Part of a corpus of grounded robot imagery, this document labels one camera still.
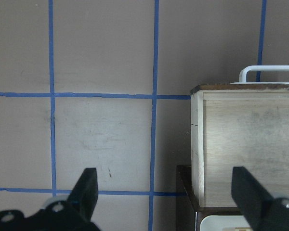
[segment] vertical blue line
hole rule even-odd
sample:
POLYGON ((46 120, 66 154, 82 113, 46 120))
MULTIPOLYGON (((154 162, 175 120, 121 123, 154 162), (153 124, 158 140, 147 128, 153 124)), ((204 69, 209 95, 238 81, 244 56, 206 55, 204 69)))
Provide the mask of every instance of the vertical blue line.
MULTIPOLYGON (((262 65, 262 52, 263 52, 263 41, 264 41, 264 28, 265 28, 265 14, 266 14, 266 0, 262 0, 261 9, 261 23, 260 23, 260 35, 259 35, 259 47, 258 47, 258 61, 257 65, 262 65)), ((261 72, 257 72, 256 82, 260 82, 261 72)))
POLYGON ((54 70, 53 70, 53 0, 48 0, 48 26, 49 26, 49 83, 51 93, 51 159, 52 159, 52 191, 56 196, 56 149, 55 149, 55 129, 54 129, 54 70))
POLYGON ((153 230, 154 207, 154 169, 155 169, 155 135, 156 135, 156 105, 158 91, 158 10, 159 0, 154 3, 154 57, 153 57, 153 90, 152 90, 152 125, 151 125, 151 156, 150 156, 150 194, 148 230, 153 230))

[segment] white handle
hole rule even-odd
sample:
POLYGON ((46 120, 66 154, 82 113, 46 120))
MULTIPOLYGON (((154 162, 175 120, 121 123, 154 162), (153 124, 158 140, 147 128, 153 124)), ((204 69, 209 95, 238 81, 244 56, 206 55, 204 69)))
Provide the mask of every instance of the white handle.
POLYGON ((246 83, 246 75, 249 71, 289 71, 289 65, 248 66, 240 72, 240 83, 246 83))

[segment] wooden box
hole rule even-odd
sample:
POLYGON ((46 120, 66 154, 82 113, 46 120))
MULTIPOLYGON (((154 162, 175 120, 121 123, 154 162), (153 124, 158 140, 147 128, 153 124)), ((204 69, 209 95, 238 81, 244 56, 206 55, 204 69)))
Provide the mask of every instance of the wooden box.
POLYGON ((197 86, 191 135, 200 206, 236 206, 233 166, 245 166, 269 192, 289 196, 289 84, 197 86))

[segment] square tile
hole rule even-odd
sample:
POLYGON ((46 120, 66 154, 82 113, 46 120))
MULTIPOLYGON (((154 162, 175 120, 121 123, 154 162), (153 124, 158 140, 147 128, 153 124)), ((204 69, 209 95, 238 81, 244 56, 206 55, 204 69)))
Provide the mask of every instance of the square tile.
MULTIPOLYGON (((289 0, 267 1, 263 65, 289 65, 289 0)), ((289 72, 262 72, 261 81, 289 82, 289 72)))
POLYGON ((44 202, 51 197, 50 193, 0 191, 0 211, 16 209, 28 217, 38 212, 44 202))
POLYGON ((259 0, 160 0, 158 94, 238 82, 257 63, 260 19, 259 0))
POLYGON ((57 92, 152 94, 154 1, 54 1, 57 92))
POLYGON ((176 198, 155 196, 153 212, 153 231, 175 231, 176 198))
POLYGON ((148 196, 99 195, 92 221, 107 231, 148 230, 148 196))
POLYGON ((50 100, 0 97, 0 187, 52 188, 50 100))
POLYGON ((191 163, 190 101, 158 100, 154 191, 176 191, 176 166, 191 163))
POLYGON ((57 98, 58 189, 96 167, 99 190, 148 191, 152 101, 57 98))
POLYGON ((0 0, 0 91, 49 92, 48 3, 0 0))

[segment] screw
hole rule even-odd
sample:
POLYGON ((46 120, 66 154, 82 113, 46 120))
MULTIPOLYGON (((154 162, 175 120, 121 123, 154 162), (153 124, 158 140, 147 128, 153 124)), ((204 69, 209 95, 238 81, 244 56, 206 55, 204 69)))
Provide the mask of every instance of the screw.
POLYGON ((284 207, 289 208, 289 200, 288 200, 288 199, 283 199, 283 200, 281 201, 281 204, 282 204, 284 207))
POLYGON ((4 215, 1 218, 1 222, 7 223, 7 222, 14 220, 14 218, 15 218, 15 216, 11 212, 9 212, 8 214, 4 215))
POLYGON ((53 212, 57 213, 64 209, 64 206, 59 202, 58 204, 53 206, 53 212))

